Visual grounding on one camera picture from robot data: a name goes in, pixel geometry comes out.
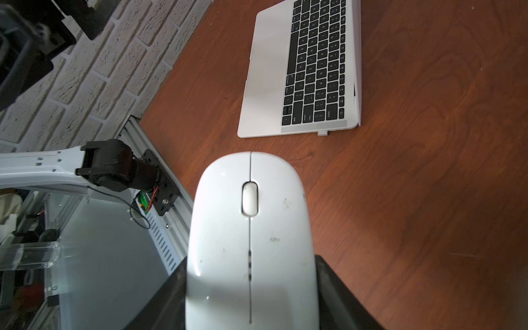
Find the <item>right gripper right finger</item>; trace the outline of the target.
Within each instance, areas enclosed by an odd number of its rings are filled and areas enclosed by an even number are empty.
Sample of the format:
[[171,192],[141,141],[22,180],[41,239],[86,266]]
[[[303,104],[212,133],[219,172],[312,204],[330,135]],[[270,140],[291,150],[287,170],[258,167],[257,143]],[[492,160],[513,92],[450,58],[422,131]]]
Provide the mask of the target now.
[[383,329],[324,258],[315,260],[320,329]]

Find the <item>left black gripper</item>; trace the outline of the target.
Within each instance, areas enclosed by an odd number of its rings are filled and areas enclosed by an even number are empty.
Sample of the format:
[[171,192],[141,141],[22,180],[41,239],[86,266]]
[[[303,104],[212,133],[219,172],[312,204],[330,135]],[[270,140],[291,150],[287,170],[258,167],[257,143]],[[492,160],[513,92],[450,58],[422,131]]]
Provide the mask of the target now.
[[1,110],[43,77],[52,59],[76,44],[63,23],[71,17],[85,35],[100,35],[119,1],[83,0],[1,2]]

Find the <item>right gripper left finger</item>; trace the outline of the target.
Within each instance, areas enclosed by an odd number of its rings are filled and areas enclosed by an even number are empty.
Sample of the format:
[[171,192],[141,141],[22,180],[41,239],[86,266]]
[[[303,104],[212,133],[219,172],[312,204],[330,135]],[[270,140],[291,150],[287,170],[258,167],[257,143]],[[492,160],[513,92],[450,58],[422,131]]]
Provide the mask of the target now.
[[187,258],[185,257],[126,330],[179,330],[186,328],[185,301]]

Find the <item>white wireless mouse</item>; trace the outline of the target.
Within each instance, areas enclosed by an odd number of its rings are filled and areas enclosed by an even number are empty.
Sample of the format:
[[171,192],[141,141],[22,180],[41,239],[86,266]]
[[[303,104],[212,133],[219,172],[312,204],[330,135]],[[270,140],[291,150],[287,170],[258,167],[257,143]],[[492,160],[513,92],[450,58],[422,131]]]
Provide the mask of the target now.
[[186,266],[187,329],[318,329],[314,245],[294,168],[268,153],[214,161],[199,181]]

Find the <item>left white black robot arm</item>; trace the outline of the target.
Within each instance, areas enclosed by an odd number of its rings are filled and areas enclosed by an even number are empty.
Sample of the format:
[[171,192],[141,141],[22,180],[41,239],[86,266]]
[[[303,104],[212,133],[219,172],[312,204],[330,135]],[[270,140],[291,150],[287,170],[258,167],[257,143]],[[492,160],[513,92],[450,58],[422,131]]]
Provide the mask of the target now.
[[[2,1],[1,109],[11,106],[49,74],[52,59],[76,44],[63,23],[71,17],[94,40],[103,31],[118,1]],[[161,180],[158,166],[133,155],[124,142],[111,139],[83,146],[33,153],[1,154],[1,188],[67,184],[122,192],[150,191]]]

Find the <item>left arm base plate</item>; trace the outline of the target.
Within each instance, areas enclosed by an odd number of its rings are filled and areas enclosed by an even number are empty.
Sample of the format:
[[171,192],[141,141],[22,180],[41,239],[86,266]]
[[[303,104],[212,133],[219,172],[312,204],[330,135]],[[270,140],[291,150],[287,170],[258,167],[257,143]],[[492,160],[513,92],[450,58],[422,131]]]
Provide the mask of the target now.
[[147,149],[140,158],[140,179],[147,185],[149,191],[157,189],[152,205],[158,215],[163,217],[180,197],[181,191],[168,170],[162,166],[161,160],[154,151]]

